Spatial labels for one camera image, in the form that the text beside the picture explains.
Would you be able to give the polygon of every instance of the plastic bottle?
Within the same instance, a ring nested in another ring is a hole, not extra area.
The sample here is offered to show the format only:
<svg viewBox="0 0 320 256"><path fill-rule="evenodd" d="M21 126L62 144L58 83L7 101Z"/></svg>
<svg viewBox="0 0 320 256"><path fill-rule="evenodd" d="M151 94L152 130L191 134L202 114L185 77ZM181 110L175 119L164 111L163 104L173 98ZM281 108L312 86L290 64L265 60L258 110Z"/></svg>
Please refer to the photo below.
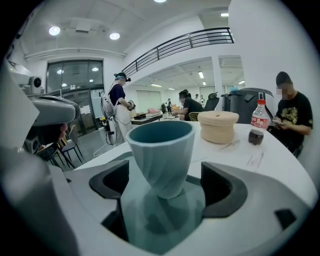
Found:
<svg viewBox="0 0 320 256"><path fill-rule="evenodd" d="M269 116L266 111L266 100L258 99L258 106L252 113L251 131L249 133L249 142L254 145L260 145L264 139L264 133L268 128Z"/></svg>

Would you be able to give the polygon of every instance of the red bottle cap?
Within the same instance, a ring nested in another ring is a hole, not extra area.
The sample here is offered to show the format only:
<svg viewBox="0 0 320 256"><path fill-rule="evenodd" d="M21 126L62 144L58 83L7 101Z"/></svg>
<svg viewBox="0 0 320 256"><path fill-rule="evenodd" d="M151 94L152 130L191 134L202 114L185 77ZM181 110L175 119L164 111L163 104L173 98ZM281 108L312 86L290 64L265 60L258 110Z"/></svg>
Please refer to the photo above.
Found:
<svg viewBox="0 0 320 256"><path fill-rule="evenodd" d="M258 104L266 105L266 100L265 99L258 99Z"/></svg>

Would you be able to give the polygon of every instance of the white column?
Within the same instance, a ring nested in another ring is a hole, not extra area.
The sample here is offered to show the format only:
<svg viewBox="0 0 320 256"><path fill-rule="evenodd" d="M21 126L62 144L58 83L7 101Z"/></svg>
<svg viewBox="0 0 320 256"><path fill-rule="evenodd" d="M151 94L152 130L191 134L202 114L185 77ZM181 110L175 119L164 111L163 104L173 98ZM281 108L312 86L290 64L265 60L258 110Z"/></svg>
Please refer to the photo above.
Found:
<svg viewBox="0 0 320 256"><path fill-rule="evenodd" d="M223 88L222 88L222 77L221 77L221 68L219 63L219 57L214 55L211 56L212 59L212 65L213 65L213 75L214 75L214 86L215 91L217 93L217 97L220 98L218 105L216 106L216 110L222 110L222 98L220 95L223 94Z"/></svg>

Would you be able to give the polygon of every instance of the black t-shirt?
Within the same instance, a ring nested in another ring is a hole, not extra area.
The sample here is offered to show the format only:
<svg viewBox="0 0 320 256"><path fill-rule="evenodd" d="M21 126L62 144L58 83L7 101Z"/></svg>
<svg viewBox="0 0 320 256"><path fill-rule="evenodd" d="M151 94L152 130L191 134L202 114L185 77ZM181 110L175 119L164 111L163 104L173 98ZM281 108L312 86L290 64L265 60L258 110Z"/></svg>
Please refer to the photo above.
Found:
<svg viewBox="0 0 320 256"><path fill-rule="evenodd" d="M112 87L111 91L109 92L109 96L112 104L115 106L117 103L117 100L119 100L120 98L125 98L126 94L124 92L124 88L122 87L122 85L117 83Z"/></svg>
<svg viewBox="0 0 320 256"><path fill-rule="evenodd" d="M185 102L183 103L183 108L188 108L188 114L192 112L203 112L204 108L201 104L190 97L185 98Z"/></svg>
<svg viewBox="0 0 320 256"><path fill-rule="evenodd" d="M308 98L301 92L290 100L280 100L276 116L282 121L286 120L293 125L303 125L313 128L312 109ZM280 130L281 140L293 145L300 145L304 139L302 134L294 130Z"/></svg>

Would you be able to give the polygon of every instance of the red label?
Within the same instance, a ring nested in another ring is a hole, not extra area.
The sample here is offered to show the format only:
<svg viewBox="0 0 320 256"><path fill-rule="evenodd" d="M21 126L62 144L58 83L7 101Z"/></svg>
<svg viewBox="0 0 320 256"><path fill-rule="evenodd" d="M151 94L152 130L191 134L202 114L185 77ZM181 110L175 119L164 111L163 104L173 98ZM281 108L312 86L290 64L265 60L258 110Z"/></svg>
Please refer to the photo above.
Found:
<svg viewBox="0 0 320 256"><path fill-rule="evenodd" d="M251 125L258 128L267 129L268 128L268 119L261 119L257 117L252 117Z"/></svg>

